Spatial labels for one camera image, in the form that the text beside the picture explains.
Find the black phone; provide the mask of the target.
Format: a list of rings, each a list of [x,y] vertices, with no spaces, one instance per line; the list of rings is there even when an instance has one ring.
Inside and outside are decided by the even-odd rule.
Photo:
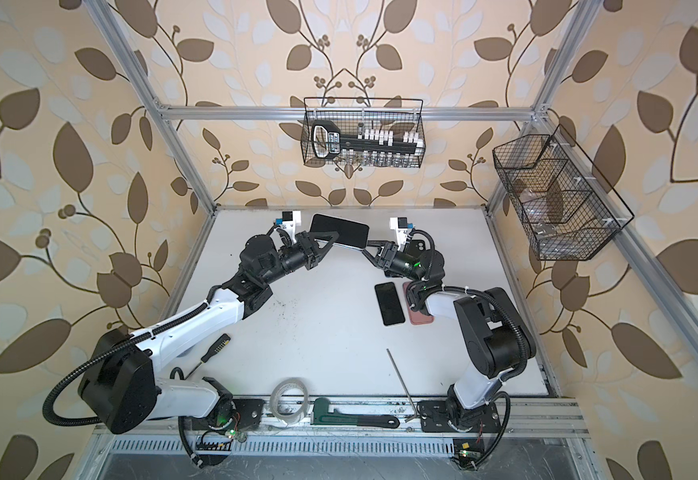
[[[335,232],[336,244],[356,250],[367,247],[370,227],[366,224],[324,214],[312,217],[310,231],[313,233]]]

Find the black phone case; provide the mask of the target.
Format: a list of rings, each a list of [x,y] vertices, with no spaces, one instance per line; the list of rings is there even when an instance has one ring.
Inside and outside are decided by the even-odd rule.
[[[433,250],[434,247],[427,239],[413,239],[410,249],[415,254],[423,254],[426,251]]]

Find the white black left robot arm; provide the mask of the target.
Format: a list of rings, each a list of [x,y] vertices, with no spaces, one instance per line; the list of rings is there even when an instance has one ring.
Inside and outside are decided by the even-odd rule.
[[[58,427],[103,424],[123,434],[150,420],[203,418],[227,390],[214,378],[167,379],[161,372],[178,356],[257,312],[273,282],[316,267],[338,238],[335,232],[299,232],[282,247],[269,233],[247,240],[236,273],[210,288],[206,298],[152,326],[102,335],[94,355],[47,394],[43,418]]]

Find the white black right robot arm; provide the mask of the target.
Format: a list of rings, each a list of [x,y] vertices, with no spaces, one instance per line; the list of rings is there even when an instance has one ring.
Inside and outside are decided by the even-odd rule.
[[[402,245],[390,240],[369,240],[362,253],[389,278],[408,280],[404,298],[411,313],[445,318],[458,323],[470,365],[448,387],[444,411],[428,413],[417,407],[423,420],[443,420],[450,429],[470,432],[482,426],[482,418],[504,411],[492,442],[474,451],[462,449],[451,461],[465,471],[476,471],[496,450],[512,413],[505,384],[520,376],[536,355],[536,343],[508,293],[495,287],[486,291],[444,283],[445,260],[433,237],[420,229],[407,229]]]

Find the black socket set holder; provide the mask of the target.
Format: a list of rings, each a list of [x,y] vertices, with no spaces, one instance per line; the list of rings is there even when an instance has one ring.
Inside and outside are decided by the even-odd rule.
[[[396,132],[394,129],[371,128],[364,122],[340,126],[328,119],[318,119],[304,126],[301,137],[306,159],[361,162],[418,161],[426,152],[423,134],[417,130]]]

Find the clear tape roll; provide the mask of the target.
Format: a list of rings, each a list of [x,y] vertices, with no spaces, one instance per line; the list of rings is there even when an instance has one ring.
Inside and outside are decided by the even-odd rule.
[[[310,411],[310,396],[299,378],[281,381],[272,391],[268,408],[271,415],[285,427],[301,422]]]

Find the green black pipe wrench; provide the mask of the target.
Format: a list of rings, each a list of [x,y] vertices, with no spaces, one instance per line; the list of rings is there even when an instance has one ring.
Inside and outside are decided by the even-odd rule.
[[[313,402],[311,423],[316,426],[357,426],[367,428],[397,429],[400,421],[393,415],[365,415],[341,413],[330,409],[327,397],[318,397]]]

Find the thin metal rod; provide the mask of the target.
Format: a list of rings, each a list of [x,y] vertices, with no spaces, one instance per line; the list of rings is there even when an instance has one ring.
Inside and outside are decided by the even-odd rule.
[[[392,364],[392,367],[393,367],[393,369],[394,369],[394,371],[395,371],[395,374],[396,374],[396,376],[397,376],[397,378],[398,378],[398,381],[399,381],[399,383],[400,383],[400,385],[401,385],[401,387],[402,387],[402,389],[403,389],[403,391],[404,391],[404,393],[405,393],[405,396],[406,396],[406,398],[407,398],[407,400],[408,400],[408,404],[409,404],[409,406],[411,407],[412,413],[411,413],[410,415],[407,415],[407,416],[405,417],[405,421],[406,421],[406,422],[411,422],[411,421],[413,421],[413,420],[415,420],[415,419],[420,419],[421,416],[420,416],[420,412],[419,412],[418,405],[417,405],[416,402],[413,400],[413,397],[412,397],[412,395],[411,395],[410,392],[409,392],[409,389],[408,389],[408,387],[407,387],[407,385],[406,385],[406,383],[405,383],[405,381],[404,381],[404,378],[403,378],[403,376],[402,376],[402,374],[401,374],[401,372],[400,372],[400,370],[399,370],[399,367],[398,367],[398,365],[397,365],[397,363],[396,363],[396,361],[395,361],[395,358],[394,358],[394,356],[393,356],[391,350],[390,350],[389,348],[386,348],[386,353],[387,353],[387,356],[388,356],[388,358],[389,358],[389,360],[390,360],[390,362],[391,362],[391,364]]]

